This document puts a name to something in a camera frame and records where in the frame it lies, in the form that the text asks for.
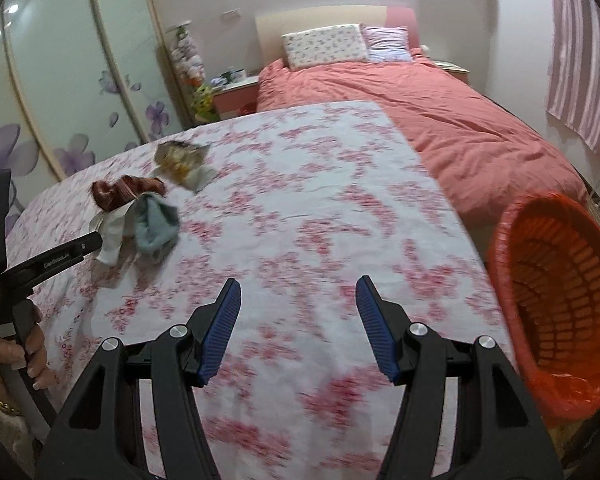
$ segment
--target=sliding wardrobe door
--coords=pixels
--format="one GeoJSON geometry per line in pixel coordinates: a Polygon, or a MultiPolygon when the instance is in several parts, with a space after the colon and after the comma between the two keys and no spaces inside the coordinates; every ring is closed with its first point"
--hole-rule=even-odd
{"type": "MultiPolygon", "coordinates": [[[[6,39],[30,113],[67,176],[139,143],[90,0],[6,0],[6,39]]],[[[130,88],[138,81],[129,79],[130,88]]]]}
{"type": "Polygon", "coordinates": [[[37,194],[58,182],[23,115],[11,83],[0,30],[0,170],[11,170],[10,231],[25,206],[37,194]]]}
{"type": "Polygon", "coordinates": [[[182,131],[165,81],[172,76],[152,24],[146,0],[97,0],[110,49],[126,79],[134,109],[150,140],[182,131]]]}

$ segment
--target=hand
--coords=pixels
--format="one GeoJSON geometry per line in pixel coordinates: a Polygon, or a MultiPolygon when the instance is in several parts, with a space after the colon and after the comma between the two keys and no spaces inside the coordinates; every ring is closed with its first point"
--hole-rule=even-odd
{"type": "MultiPolygon", "coordinates": [[[[40,322],[42,315],[36,308],[35,321],[40,322]]],[[[29,377],[34,379],[33,387],[37,390],[45,390],[46,388],[56,384],[58,380],[56,375],[46,364],[46,349],[45,349],[45,334],[42,329],[35,325],[33,330],[25,341],[27,353],[30,355],[27,363],[27,373],[29,377]]],[[[0,364],[14,364],[24,357],[24,349],[17,345],[15,341],[6,341],[0,338],[0,364]]],[[[0,378],[0,400],[13,403],[13,399],[7,393],[4,383],[0,378]]]]}

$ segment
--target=nightstand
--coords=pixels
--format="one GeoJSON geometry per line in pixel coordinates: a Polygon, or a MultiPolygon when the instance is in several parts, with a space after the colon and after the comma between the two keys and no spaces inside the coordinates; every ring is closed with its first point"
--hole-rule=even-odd
{"type": "Polygon", "coordinates": [[[214,95],[214,104],[219,114],[239,110],[244,105],[258,100],[258,76],[248,77],[244,81],[229,83],[214,95]]]}
{"type": "Polygon", "coordinates": [[[435,65],[445,72],[451,74],[456,79],[463,83],[469,84],[469,71],[461,66],[451,63],[450,61],[433,61],[435,65]]]}

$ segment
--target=wall socket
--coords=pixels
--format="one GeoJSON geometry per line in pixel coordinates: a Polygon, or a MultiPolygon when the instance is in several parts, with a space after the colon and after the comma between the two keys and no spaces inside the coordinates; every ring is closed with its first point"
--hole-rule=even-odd
{"type": "Polygon", "coordinates": [[[240,18],[242,16],[242,11],[240,9],[232,9],[227,12],[223,12],[220,14],[220,17],[223,20],[234,20],[235,18],[240,18]]]}

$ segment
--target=gray-green cloth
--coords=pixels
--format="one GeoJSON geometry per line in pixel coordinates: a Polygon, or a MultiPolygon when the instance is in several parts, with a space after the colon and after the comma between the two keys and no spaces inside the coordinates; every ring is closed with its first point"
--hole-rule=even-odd
{"type": "Polygon", "coordinates": [[[145,192],[136,199],[134,235],[136,249],[160,259],[178,240],[178,210],[157,193],[145,192]]]}

